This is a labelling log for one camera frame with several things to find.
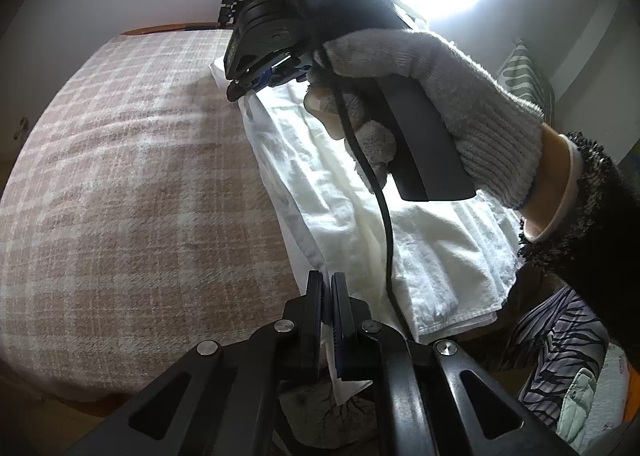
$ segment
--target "black sleeve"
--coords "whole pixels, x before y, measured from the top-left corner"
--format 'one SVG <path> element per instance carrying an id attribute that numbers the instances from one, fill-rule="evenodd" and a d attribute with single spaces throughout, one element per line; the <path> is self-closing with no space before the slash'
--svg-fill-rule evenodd
<path id="1" fill-rule="evenodd" d="M 520 255 L 574 288 L 640 370 L 640 200 L 611 158 L 580 133 L 584 160 L 574 209 L 549 239 L 520 235 Z"/>

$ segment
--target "plaid blanket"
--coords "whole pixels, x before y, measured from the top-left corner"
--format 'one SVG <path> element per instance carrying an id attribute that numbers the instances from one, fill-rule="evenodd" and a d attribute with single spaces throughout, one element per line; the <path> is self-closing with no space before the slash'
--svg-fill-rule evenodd
<path id="1" fill-rule="evenodd" d="M 136 392 L 202 339 L 298 295 L 225 31 L 116 37 L 60 90 L 0 202 L 0 358 L 41 388 Z"/>

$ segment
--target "striped fabric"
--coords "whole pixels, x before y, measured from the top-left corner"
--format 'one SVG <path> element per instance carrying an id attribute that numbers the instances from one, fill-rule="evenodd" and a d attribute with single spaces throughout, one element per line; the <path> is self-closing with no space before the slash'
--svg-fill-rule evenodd
<path id="1" fill-rule="evenodd" d="M 556 104 L 554 89 L 530 57 L 523 41 L 518 42 L 511 56 L 507 58 L 497 80 L 507 92 L 540 106 L 545 115 L 545 122 L 553 126 Z"/>
<path id="2" fill-rule="evenodd" d="M 545 425 L 556 427 L 562 401 L 580 369 L 597 379 L 609 334 L 568 286 L 523 315 L 511 332 L 500 370 L 534 366 L 518 399 Z"/>

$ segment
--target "white towel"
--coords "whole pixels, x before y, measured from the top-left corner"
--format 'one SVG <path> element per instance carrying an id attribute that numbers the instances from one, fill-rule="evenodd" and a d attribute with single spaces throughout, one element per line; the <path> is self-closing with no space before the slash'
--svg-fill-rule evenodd
<path id="1" fill-rule="evenodd" d="M 598 436 L 622 424 L 628 386 L 629 370 L 625 352 L 621 347 L 609 343 L 591 412 L 584 424 L 584 438 L 578 449 L 580 454 Z"/>
<path id="2" fill-rule="evenodd" d="M 211 66 L 225 86 L 222 64 Z M 341 141 L 302 105 L 306 82 L 249 92 L 244 125 L 283 230 L 300 291 L 307 272 L 346 275 L 350 295 L 398 328 L 385 291 L 385 236 L 375 197 Z M 520 266 L 519 219 L 479 193 L 468 201 L 410 203 L 392 179 L 393 285 L 414 335 L 431 341 L 495 320 Z"/>

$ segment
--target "gray knit glove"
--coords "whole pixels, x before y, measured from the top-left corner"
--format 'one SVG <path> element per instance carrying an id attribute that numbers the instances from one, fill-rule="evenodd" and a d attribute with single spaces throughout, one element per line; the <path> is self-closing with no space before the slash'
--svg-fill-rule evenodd
<path id="1" fill-rule="evenodd" d="M 519 208 L 524 203 L 542 154 L 543 116 L 537 106 L 505 92 L 489 73 L 434 33 L 369 29 L 328 42 L 325 48 L 340 76 L 397 73 L 418 80 L 440 112 L 476 187 L 506 207 Z M 319 92 L 316 108 L 335 114 L 331 92 Z M 382 159 L 388 163 L 395 143 L 390 144 L 379 123 L 367 121 L 362 103 L 354 101 L 351 93 L 349 97 L 354 127 L 359 131 L 359 125 L 362 129 L 366 123 L 376 126 L 367 140 L 356 132 L 362 151 L 370 163 L 379 164 Z"/>
<path id="2" fill-rule="evenodd" d="M 324 76 L 318 68 L 313 67 L 307 74 L 309 80 L 309 90 L 305 97 L 305 108 L 316 116 L 333 139 L 339 140 L 344 138 L 344 131 L 338 116 L 338 110 L 335 106 L 335 100 L 332 91 L 325 82 Z M 355 130 L 356 139 L 360 144 L 362 152 L 367 157 L 371 168 L 373 169 L 378 183 L 381 187 L 386 184 L 386 175 L 388 173 L 387 165 L 396 155 L 396 139 L 389 129 L 381 123 L 374 121 L 367 115 L 366 103 L 363 97 L 367 93 L 363 90 L 363 86 L 353 86 L 346 78 L 340 80 L 342 89 L 342 97 L 347 107 L 347 113 L 351 120 L 351 126 Z M 353 159 L 355 156 L 351 151 L 351 147 L 344 141 L 345 149 Z M 369 187 L 369 181 L 359 164 L 356 163 L 356 171 L 358 172 L 364 184 Z"/>

